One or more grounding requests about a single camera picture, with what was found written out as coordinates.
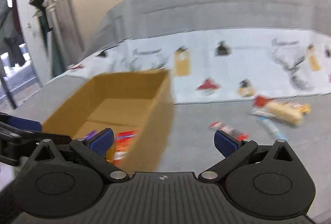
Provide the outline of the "purple Alpenliebe candy bar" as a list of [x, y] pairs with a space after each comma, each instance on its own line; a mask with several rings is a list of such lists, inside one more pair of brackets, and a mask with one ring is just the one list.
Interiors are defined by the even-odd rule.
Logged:
[[97, 132], [94, 130], [94, 131], [88, 133], [87, 135], [85, 135], [84, 138], [86, 140], [88, 140], [88, 139], [92, 138], [93, 136], [95, 136], [96, 134], [97, 134]]

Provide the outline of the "red Nescafe coffee stick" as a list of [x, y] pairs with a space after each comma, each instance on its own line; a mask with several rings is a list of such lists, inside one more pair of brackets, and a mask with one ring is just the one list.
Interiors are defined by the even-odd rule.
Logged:
[[233, 129], [230, 125], [227, 125], [223, 122], [215, 122], [209, 125], [209, 128], [212, 130], [223, 131], [229, 136], [235, 138], [236, 140], [242, 141], [248, 138], [246, 133]]

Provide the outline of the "large red snack packet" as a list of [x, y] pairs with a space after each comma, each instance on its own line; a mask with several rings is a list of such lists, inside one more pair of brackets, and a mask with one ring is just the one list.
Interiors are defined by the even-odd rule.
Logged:
[[119, 166], [124, 160], [129, 151], [131, 142], [136, 136], [136, 131], [124, 131], [117, 133], [115, 137], [115, 152], [113, 156], [113, 164]]

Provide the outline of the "light blue stick packet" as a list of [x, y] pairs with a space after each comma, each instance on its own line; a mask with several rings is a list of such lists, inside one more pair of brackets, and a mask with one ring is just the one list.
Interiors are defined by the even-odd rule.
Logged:
[[257, 122], [273, 139], [288, 140], [269, 118], [260, 116], [258, 117]]

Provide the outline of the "brown cardboard box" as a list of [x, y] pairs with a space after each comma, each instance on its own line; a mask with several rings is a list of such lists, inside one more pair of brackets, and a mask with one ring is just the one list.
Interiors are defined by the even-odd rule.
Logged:
[[82, 138], [110, 128], [115, 135], [132, 131], [133, 138], [116, 161], [115, 145], [107, 160], [129, 174], [154, 172], [172, 128], [174, 105], [169, 71], [139, 71], [96, 75], [85, 82], [46, 121], [48, 133]]

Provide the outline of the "beige wafer snack packet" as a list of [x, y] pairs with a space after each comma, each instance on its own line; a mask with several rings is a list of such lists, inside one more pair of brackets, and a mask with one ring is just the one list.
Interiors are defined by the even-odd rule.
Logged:
[[275, 119], [291, 126], [299, 126], [303, 116], [311, 112], [309, 104], [285, 102], [265, 96], [257, 96], [253, 106], [251, 115]]

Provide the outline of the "printed white sofa cover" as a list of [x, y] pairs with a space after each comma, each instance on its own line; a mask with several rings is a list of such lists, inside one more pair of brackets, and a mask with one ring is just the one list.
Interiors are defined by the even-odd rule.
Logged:
[[178, 103], [330, 92], [330, 36], [297, 29], [220, 29], [108, 45], [67, 74], [166, 69]]

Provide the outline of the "grey curtain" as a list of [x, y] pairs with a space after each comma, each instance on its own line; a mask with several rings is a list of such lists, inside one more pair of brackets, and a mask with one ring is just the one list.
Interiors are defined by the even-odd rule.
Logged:
[[50, 77], [54, 78], [77, 64], [85, 50], [73, 0], [30, 0], [29, 4], [36, 7]]

